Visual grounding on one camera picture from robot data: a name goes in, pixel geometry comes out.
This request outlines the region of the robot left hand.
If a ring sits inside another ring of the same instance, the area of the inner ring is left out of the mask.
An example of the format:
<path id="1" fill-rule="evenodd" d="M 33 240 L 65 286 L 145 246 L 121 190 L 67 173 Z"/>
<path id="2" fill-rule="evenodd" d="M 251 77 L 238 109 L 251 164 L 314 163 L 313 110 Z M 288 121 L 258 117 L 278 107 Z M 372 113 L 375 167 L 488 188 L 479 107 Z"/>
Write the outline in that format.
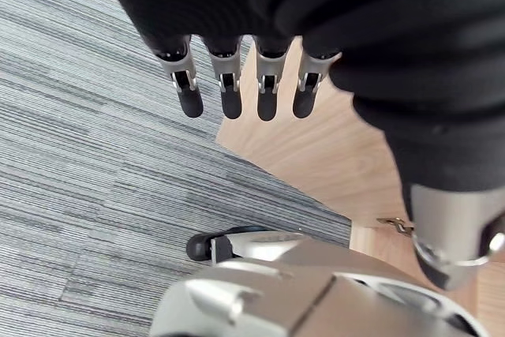
<path id="1" fill-rule="evenodd" d="M 425 276 L 451 290 L 504 229 L 504 0 L 118 0 L 171 67 L 197 35 L 216 54 L 299 36 L 394 157 Z"/>

